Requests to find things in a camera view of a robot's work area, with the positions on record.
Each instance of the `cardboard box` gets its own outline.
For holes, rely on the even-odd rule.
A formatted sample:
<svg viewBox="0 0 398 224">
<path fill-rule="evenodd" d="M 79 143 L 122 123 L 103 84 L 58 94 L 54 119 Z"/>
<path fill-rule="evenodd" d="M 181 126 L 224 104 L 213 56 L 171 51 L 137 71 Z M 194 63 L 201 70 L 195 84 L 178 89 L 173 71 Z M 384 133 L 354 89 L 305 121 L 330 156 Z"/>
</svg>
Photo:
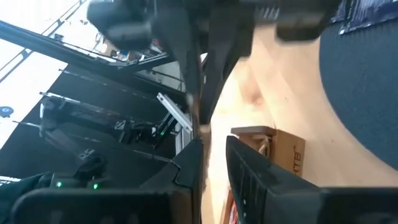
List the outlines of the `cardboard box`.
<svg viewBox="0 0 398 224">
<path fill-rule="evenodd" d="M 231 133 L 266 156 L 271 162 L 297 176 L 302 175 L 305 151 L 304 139 L 267 126 L 233 128 Z"/>
</svg>

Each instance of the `desk surface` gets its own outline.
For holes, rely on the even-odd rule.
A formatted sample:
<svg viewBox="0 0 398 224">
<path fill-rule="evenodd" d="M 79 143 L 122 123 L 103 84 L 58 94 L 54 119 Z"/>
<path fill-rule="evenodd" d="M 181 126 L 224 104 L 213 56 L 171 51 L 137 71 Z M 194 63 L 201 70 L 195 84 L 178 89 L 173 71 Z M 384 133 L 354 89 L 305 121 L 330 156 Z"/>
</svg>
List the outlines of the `desk surface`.
<svg viewBox="0 0 398 224">
<path fill-rule="evenodd" d="M 236 65 L 211 125 L 204 223 L 219 223 L 228 186 L 225 137 L 232 127 L 267 125 L 306 140 L 303 178 L 319 186 L 398 186 L 398 172 L 343 126 L 322 87 L 319 41 L 280 45 L 273 29 L 257 30 L 252 55 Z"/>
</svg>

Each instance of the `wooden desk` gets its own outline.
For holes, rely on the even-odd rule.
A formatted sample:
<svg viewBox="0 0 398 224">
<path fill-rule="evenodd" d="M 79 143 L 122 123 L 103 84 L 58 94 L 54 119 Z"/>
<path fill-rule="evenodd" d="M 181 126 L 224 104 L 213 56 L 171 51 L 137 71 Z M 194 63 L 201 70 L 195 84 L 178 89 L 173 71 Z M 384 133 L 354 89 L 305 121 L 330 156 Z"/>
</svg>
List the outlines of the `wooden desk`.
<svg viewBox="0 0 398 224">
<path fill-rule="evenodd" d="M 398 172 L 364 148 L 334 113 L 323 91 L 318 51 L 319 41 L 280 45 L 273 29 L 256 31 L 252 55 L 235 67 L 211 122 L 204 223 L 220 222 L 228 186 L 225 137 L 232 127 L 275 126 L 304 138 L 303 178 L 319 186 L 398 186 Z"/>
</svg>

